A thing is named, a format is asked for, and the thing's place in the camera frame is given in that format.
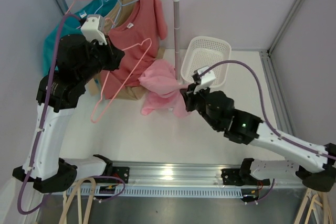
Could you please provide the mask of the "pink t-shirt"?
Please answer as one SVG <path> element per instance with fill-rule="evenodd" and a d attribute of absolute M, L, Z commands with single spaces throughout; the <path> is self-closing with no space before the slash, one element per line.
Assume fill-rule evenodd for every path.
<path fill-rule="evenodd" d="M 178 83 L 175 79 L 174 67 L 166 60 L 156 60 L 138 80 L 140 85 L 148 90 L 141 109 L 142 115 L 149 115 L 158 109 L 171 109 L 178 118 L 190 114 L 186 111 L 186 105 L 180 93 L 180 90 L 186 89 L 187 85 Z"/>

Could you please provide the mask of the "pink wire hanger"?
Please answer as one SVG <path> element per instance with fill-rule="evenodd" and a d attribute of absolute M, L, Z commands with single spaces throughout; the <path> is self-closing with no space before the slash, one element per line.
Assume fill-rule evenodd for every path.
<path fill-rule="evenodd" d="M 110 39 L 109 32 L 105 31 L 105 24 L 104 34 L 106 39 Z M 141 67 L 141 60 L 145 60 L 146 57 L 148 57 L 148 54 L 154 45 L 152 39 L 148 36 L 131 39 L 130 42 L 122 42 L 118 39 L 117 44 L 122 47 L 121 50 L 124 51 L 125 58 L 121 60 L 118 70 L 101 70 L 98 72 L 99 76 L 101 76 L 103 89 L 100 94 L 100 101 L 102 101 L 103 96 L 112 101 L 117 97 L 116 92 L 121 91 L 124 85 L 131 83 L 135 85 L 139 84 L 132 75 L 136 74 L 135 68 Z"/>

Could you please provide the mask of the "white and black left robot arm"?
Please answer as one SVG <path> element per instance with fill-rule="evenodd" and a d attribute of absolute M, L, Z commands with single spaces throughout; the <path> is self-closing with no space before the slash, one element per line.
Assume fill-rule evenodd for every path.
<path fill-rule="evenodd" d="M 33 165 L 29 161 L 14 168 L 13 176 L 21 182 L 31 182 L 40 193 L 57 193 L 67 190 L 73 182 L 96 177 L 106 183 L 113 176 L 113 162 L 96 154 L 86 159 L 60 158 L 60 149 L 68 122 L 85 93 L 85 85 L 101 70 L 118 69 L 124 51 L 108 39 L 101 45 L 95 39 L 88 42 L 82 34 L 63 36 L 58 45 L 57 70 L 40 81 L 37 102 L 37 126 L 41 127 Z"/>

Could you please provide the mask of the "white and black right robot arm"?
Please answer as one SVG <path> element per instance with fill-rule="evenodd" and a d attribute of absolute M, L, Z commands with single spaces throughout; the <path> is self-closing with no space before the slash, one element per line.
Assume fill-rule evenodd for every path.
<path fill-rule="evenodd" d="M 234 100 L 222 91 L 196 90 L 196 84 L 181 89 L 186 110 L 198 114 L 229 141 L 272 151 L 281 161 L 243 160 L 239 179 L 244 184 L 256 180 L 298 180 L 310 189 L 329 192 L 335 184 L 335 145 L 317 145 L 275 130 L 260 117 L 234 107 Z"/>

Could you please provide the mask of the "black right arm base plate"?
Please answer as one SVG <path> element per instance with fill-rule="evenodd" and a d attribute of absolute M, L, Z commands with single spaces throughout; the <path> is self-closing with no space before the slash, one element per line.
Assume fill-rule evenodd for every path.
<path fill-rule="evenodd" d="M 252 177 L 249 171 L 238 168 L 224 168 L 221 170 L 223 185 L 231 186 L 257 186 L 259 180 Z"/>

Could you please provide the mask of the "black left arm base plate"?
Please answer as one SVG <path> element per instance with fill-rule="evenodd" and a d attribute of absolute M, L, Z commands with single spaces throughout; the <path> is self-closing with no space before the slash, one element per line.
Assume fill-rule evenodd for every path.
<path fill-rule="evenodd" d="M 109 168 L 106 175 L 109 176 L 109 178 L 105 179 L 107 183 L 117 183 L 119 184 L 120 181 L 117 179 L 112 179 L 111 177 L 117 177 L 122 179 L 126 184 L 129 181 L 129 173 L 130 173 L 130 168 L 126 166 L 116 166 Z"/>

